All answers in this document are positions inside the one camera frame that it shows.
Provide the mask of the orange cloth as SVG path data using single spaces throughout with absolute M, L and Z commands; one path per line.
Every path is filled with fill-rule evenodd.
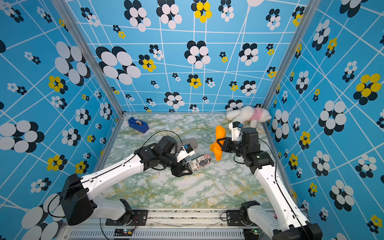
M 210 145 L 210 150 L 214 153 L 216 160 L 220 161 L 222 159 L 222 146 L 226 140 L 226 130 L 222 126 L 216 127 L 216 137 L 215 142 Z

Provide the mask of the newspaper print eyeglass case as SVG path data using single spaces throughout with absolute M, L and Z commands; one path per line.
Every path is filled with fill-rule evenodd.
M 193 172 L 198 171 L 201 168 L 204 168 L 208 166 L 211 163 L 212 159 L 211 156 L 208 154 L 201 155 L 199 157 L 196 157 L 190 161 L 188 161 L 188 164 Z

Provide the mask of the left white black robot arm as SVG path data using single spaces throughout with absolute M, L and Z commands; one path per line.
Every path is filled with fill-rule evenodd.
M 175 177 L 193 173 L 186 158 L 195 153 L 192 145 L 182 144 L 164 136 L 158 143 L 142 146 L 122 161 L 82 177 L 78 174 L 69 176 L 63 190 L 53 200 L 57 200 L 62 212 L 53 214 L 51 203 L 47 206 L 48 214 L 53 218 L 65 218 L 68 225 L 75 226 L 88 219 L 107 219 L 108 224 L 128 225 L 134 219 L 134 213 L 125 199 L 118 201 L 99 197 L 104 190 L 122 180 L 155 169 L 158 165 L 170 169 Z

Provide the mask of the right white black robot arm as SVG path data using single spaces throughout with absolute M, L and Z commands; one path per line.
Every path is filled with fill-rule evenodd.
M 241 206 L 242 222 L 257 225 L 272 240 L 320 240 L 323 232 L 301 212 L 284 184 L 281 182 L 277 164 L 269 153 L 262 151 L 259 134 L 254 128 L 231 127 L 231 137 L 226 130 L 216 127 L 215 142 L 211 145 L 217 157 L 232 153 L 244 160 L 251 173 L 264 188 L 276 216 L 266 213 L 256 202 Z

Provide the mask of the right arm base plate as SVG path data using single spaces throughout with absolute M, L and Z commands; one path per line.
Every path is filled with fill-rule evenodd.
M 267 224 L 268 222 L 255 212 L 249 213 L 248 210 L 227 210 L 225 218 L 230 227 L 255 227 Z

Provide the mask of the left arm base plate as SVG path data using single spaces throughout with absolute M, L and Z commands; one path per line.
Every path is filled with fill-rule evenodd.
M 145 226 L 148 210 L 131 210 L 124 213 L 118 220 L 107 219 L 106 226 Z

